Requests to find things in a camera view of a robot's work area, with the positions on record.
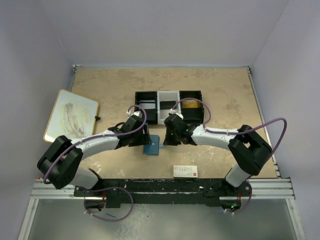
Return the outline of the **blue leather card holder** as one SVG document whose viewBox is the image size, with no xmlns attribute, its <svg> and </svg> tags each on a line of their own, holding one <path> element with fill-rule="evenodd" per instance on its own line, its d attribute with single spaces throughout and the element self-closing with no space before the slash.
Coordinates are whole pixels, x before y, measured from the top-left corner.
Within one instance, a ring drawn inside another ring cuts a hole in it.
<svg viewBox="0 0 320 240">
<path fill-rule="evenodd" d="M 143 146 L 143 154 L 147 156 L 158 156 L 161 148 L 165 145 L 161 143 L 159 135 L 150 135 L 151 143 Z"/>
</svg>

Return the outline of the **black and white sorting tray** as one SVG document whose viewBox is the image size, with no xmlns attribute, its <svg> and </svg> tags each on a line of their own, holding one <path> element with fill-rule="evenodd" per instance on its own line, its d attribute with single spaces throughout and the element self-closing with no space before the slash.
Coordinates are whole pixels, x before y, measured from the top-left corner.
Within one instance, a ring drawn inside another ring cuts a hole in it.
<svg viewBox="0 0 320 240">
<path fill-rule="evenodd" d="M 202 100 L 200 90 L 137 91 L 134 104 L 145 110 L 149 125 L 163 125 L 175 104 L 174 111 L 182 114 L 186 123 L 201 124 L 204 121 L 204 107 L 198 100 Z"/>
</svg>

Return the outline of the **white card box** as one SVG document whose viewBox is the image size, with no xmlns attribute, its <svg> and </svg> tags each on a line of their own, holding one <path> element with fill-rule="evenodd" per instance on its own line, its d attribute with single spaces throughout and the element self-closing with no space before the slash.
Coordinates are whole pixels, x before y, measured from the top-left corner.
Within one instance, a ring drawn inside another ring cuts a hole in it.
<svg viewBox="0 0 320 240">
<path fill-rule="evenodd" d="M 174 178 L 198 178 L 198 167 L 196 165 L 174 165 Z"/>
</svg>

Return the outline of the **yellow framed whiteboard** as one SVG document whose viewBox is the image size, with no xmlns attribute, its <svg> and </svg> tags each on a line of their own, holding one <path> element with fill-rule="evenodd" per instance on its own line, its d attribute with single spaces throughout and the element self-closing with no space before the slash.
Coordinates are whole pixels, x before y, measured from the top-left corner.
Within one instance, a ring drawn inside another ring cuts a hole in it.
<svg viewBox="0 0 320 240">
<path fill-rule="evenodd" d="M 43 140 L 54 142 L 59 136 L 77 139 L 91 136 L 95 129 L 99 103 L 66 89 L 56 97 Z"/>
</svg>

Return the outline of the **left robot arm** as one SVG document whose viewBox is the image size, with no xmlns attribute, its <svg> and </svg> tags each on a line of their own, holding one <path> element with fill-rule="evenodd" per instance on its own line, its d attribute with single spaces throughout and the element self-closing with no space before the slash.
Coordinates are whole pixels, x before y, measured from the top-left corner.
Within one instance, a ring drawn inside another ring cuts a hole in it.
<svg viewBox="0 0 320 240">
<path fill-rule="evenodd" d="M 56 189 L 71 184 L 96 190 L 103 179 L 94 170 L 80 167 L 81 161 L 105 151 L 149 144 L 146 121 L 147 114 L 140 110 L 130 113 L 126 122 L 100 134 L 76 139 L 65 135 L 57 137 L 37 163 L 43 183 L 52 184 Z"/>
</svg>

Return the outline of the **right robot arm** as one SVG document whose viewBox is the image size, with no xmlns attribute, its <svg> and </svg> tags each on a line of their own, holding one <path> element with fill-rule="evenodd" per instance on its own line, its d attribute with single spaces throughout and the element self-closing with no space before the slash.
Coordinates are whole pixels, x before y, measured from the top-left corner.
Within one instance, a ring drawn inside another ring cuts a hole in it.
<svg viewBox="0 0 320 240">
<path fill-rule="evenodd" d="M 164 120 L 166 146 L 212 146 L 231 152 L 236 165 L 224 181 L 237 188 L 251 176 L 257 176 L 272 155 L 271 146 L 249 125 L 238 129 L 205 129 L 202 124 L 187 124 L 178 114 L 170 113 Z"/>
</svg>

